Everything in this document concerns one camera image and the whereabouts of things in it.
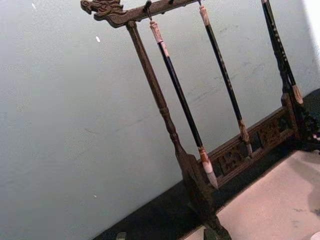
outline light blue wall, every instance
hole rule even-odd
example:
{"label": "light blue wall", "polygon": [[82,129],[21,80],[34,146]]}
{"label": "light blue wall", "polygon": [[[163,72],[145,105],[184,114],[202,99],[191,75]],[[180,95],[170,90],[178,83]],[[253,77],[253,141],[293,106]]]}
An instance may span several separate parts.
{"label": "light blue wall", "polygon": [[[129,9],[145,0],[122,3]],[[250,126],[281,105],[261,2],[204,4]],[[308,94],[320,82],[303,6],[272,5],[296,81]],[[199,6],[154,20],[204,146],[213,150],[238,126]],[[0,240],[88,240],[182,179],[125,27],[94,21],[78,0],[4,0],[0,29]],[[138,29],[182,145],[198,157],[149,21]]]}

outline wooden brush stand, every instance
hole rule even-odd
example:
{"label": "wooden brush stand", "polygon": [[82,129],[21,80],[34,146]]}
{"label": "wooden brush stand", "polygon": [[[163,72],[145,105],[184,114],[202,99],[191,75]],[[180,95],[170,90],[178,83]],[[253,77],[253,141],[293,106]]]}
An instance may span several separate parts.
{"label": "wooden brush stand", "polygon": [[[194,2],[197,2],[197,0],[155,1],[149,7],[149,14],[151,16],[163,14]],[[94,19],[97,21],[106,20],[114,28],[126,26],[174,145],[175,155],[182,171],[190,201],[203,223],[212,228],[218,240],[230,240],[228,231],[220,224],[216,215],[215,199],[212,197],[215,189],[209,184],[201,162],[195,156],[187,154],[180,143],[166,100],[140,38],[137,22],[148,18],[148,13],[144,11],[145,6],[123,11],[120,0],[82,0],[81,8],[89,14],[96,12]],[[217,174],[217,180],[220,187],[290,138],[300,142],[304,141],[310,150],[320,150],[319,144],[310,143],[306,139],[305,131],[310,127],[306,121],[306,116],[296,106],[289,82],[283,82],[282,92],[282,107],[248,129],[253,147],[252,158],[247,156],[246,147],[240,134],[208,154],[216,174],[219,173]]]}

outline dragon head carving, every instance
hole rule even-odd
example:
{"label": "dragon head carving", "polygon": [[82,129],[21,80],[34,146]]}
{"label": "dragon head carving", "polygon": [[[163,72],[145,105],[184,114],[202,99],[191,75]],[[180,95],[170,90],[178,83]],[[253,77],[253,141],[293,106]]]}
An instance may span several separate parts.
{"label": "dragon head carving", "polygon": [[88,14],[91,14],[92,11],[96,12],[94,19],[97,21],[108,20],[109,15],[122,16],[127,13],[123,11],[124,6],[120,5],[120,0],[82,0],[81,8]]}

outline dark wood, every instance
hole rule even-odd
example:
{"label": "dark wood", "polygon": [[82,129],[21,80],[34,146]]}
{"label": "dark wood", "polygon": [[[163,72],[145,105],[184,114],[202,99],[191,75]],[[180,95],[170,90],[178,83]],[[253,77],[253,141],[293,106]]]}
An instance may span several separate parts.
{"label": "dark wood", "polygon": [[119,232],[115,238],[115,240],[126,240],[127,233],[126,232]]}
{"label": "dark wood", "polygon": [[183,170],[188,169],[186,166],[186,163],[188,162],[188,160],[183,159],[183,157],[186,156],[184,154],[186,151],[183,149],[183,147],[180,144],[179,136],[176,132],[176,127],[170,117],[170,112],[169,112],[165,97],[164,97],[162,90],[159,86],[156,74],[154,72],[154,69],[153,69],[153,67],[150,63],[150,60],[148,58],[148,55],[146,53],[145,47],[144,47],[142,40],[140,38],[138,29],[137,29],[137,24],[135,21],[130,21],[126,25],[126,28],[130,33],[131,39],[133,41],[135,50],[136,50],[137,55],[139,57],[139,60],[142,65],[146,79],[149,83],[153,97],[154,97],[155,102],[157,104],[157,107],[159,108],[159,111],[163,117],[166,129],[167,129],[168,133],[170,134],[170,138],[171,138],[172,143],[174,145],[174,149],[177,154],[180,167]]}
{"label": "dark wood", "polygon": [[213,231],[211,228],[204,229],[203,240],[217,240],[215,231]]}
{"label": "dark wood", "polygon": [[[164,14],[167,11],[185,7],[188,4],[197,2],[198,0],[174,0],[172,3],[169,0],[155,1],[149,8],[151,16]],[[120,0],[82,0],[81,8],[88,14],[92,11],[94,19],[97,21],[107,20],[114,28],[119,28],[126,25],[130,21],[141,21],[148,18],[148,13],[144,11],[145,6],[140,6],[130,10],[123,10],[123,5],[120,5]]]}

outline hook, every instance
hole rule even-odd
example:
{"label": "hook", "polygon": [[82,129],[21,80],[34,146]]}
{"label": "hook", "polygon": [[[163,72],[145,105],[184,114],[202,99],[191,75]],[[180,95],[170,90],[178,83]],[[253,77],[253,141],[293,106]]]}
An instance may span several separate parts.
{"label": "hook", "polygon": [[151,6],[152,2],[150,0],[146,1],[144,8],[143,8],[143,12],[148,14],[148,17],[150,19],[150,21],[152,21],[152,16],[150,14],[150,6]]}

